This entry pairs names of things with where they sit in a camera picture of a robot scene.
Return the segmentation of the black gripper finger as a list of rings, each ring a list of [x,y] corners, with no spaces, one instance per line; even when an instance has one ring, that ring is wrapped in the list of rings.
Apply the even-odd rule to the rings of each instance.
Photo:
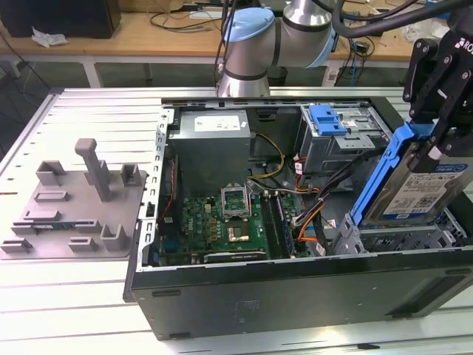
[[[438,90],[452,65],[453,54],[444,50],[441,40],[421,38],[414,43],[403,92],[412,122],[426,124],[438,117],[445,100]]]
[[[412,172],[433,172],[444,157],[464,159],[472,151],[472,71],[435,70],[411,101],[415,125],[430,125],[410,161]]]

